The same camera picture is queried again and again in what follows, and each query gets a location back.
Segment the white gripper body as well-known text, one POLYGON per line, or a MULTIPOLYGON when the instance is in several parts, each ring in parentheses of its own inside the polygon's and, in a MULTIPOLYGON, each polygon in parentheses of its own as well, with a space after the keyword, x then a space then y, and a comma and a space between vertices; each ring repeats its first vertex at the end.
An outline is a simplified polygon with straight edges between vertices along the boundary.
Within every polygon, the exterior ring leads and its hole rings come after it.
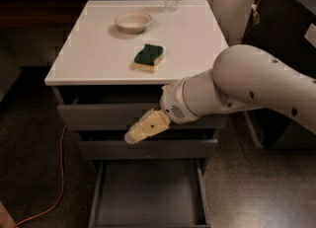
POLYGON ((184 78, 162 87, 160 108, 168 119, 176 124, 184 124, 199 119, 193 111, 194 93, 187 85, 189 78, 184 78))

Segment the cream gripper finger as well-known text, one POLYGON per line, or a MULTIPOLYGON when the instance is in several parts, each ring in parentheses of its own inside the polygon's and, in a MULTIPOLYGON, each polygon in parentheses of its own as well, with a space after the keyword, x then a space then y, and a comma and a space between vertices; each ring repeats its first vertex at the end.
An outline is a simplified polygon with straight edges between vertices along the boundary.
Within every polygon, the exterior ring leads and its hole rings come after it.
POLYGON ((148 137, 157 135, 169 128, 171 121, 163 111, 150 110, 125 134, 128 144, 136 144, 148 137))

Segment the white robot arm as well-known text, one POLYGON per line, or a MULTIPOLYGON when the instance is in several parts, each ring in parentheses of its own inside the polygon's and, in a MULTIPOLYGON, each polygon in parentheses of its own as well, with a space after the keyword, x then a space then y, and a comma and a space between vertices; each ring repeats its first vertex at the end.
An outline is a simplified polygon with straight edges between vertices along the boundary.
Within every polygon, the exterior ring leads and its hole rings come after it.
POLYGON ((125 134, 138 143, 209 114, 268 108, 316 133, 316 82, 271 54, 239 44, 224 49, 212 68, 162 87, 160 109, 146 112, 125 134))

